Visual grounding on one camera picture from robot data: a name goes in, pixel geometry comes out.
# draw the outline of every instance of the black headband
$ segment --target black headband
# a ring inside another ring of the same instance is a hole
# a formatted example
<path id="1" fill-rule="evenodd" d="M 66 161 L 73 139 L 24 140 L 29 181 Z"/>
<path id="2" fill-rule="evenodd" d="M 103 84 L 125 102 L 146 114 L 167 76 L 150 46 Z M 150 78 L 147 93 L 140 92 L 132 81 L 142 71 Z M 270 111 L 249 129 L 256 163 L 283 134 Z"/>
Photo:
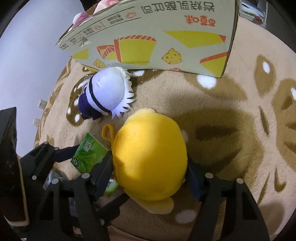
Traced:
<path id="1" fill-rule="evenodd" d="M 104 106 L 102 106 L 100 104 L 100 102 L 96 99 L 96 97 L 94 96 L 94 92 L 93 92 L 93 89 L 92 89 L 92 78 L 93 76 L 91 77 L 90 81 L 89 81 L 89 93 L 91 94 L 91 98 L 93 99 L 94 103 L 104 112 L 107 112 L 107 113 L 110 113 L 110 110 L 106 109 Z"/>

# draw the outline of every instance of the fleece blanket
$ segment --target fleece blanket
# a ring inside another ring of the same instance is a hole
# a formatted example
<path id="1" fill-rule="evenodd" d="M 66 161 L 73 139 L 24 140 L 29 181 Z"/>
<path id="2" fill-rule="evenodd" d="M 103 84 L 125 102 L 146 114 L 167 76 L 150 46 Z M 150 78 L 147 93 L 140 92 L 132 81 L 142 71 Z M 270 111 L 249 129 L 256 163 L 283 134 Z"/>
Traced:
<path id="1" fill-rule="evenodd" d="M 225 74 L 221 78 L 163 71 L 131 71 L 132 108 L 122 118 L 83 120 L 77 110 L 83 77 L 90 72 L 70 60 L 48 101 L 35 146 L 49 141 L 65 148 L 89 132 L 104 145 L 101 129 L 117 130 L 144 107 L 174 119 L 192 159 L 221 179 L 240 177 L 250 188 L 270 235 L 277 234 L 296 207 L 296 54 L 277 37 L 239 18 Z M 55 164 L 66 178 L 79 173 L 70 161 Z M 104 205 L 122 192 L 118 188 Z M 182 186 L 167 215 L 154 215 L 129 199 L 113 226 L 146 240 L 187 240 L 200 203 Z M 223 205 L 215 230 L 219 238 Z"/>

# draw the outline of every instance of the wall socket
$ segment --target wall socket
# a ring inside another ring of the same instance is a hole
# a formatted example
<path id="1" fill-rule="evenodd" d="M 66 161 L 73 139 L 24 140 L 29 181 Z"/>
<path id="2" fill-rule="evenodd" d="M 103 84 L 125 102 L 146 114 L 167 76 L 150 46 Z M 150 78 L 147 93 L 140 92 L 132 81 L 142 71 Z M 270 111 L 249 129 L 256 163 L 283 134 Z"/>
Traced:
<path id="1" fill-rule="evenodd" d="M 40 120 L 37 119 L 37 118 L 35 118 L 35 119 L 34 119 L 34 122 L 33 122 L 33 126 L 38 127 L 39 125 L 40 125 Z"/>
<path id="2" fill-rule="evenodd" d="M 45 100 L 40 100 L 40 103 L 39 103 L 39 108 L 40 109 L 45 109 L 45 107 L 46 107 L 46 104 L 47 104 L 47 102 L 45 101 Z"/>

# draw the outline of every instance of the box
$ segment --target box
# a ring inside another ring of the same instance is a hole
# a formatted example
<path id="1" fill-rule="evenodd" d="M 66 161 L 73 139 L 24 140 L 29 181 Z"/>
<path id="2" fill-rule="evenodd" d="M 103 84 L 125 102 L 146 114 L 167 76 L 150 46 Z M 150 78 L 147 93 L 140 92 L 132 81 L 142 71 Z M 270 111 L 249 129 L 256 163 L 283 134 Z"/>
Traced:
<path id="1" fill-rule="evenodd" d="M 122 0 L 66 31 L 57 45 L 93 72 L 120 66 L 220 77 L 237 16 L 236 0 Z"/>
<path id="2" fill-rule="evenodd" d="M 81 174 L 90 172 L 95 164 L 103 161 L 107 152 L 108 150 L 100 142 L 87 133 L 72 157 L 71 163 Z M 117 187 L 118 184 L 112 174 L 105 195 L 109 197 Z"/>

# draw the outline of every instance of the green package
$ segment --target green package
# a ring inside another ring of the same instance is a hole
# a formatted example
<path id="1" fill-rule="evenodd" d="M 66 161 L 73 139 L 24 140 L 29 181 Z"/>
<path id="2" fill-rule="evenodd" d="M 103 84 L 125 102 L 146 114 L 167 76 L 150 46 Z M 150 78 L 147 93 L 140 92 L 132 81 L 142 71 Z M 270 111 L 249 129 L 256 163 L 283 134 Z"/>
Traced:
<path id="1" fill-rule="evenodd" d="M 71 163 L 81 174 L 90 172 L 95 164 L 102 162 L 107 152 L 108 150 L 101 143 L 93 138 L 91 134 L 87 133 L 72 157 Z M 105 190 L 105 195 L 107 197 L 111 196 L 117 187 L 118 184 L 112 173 Z"/>

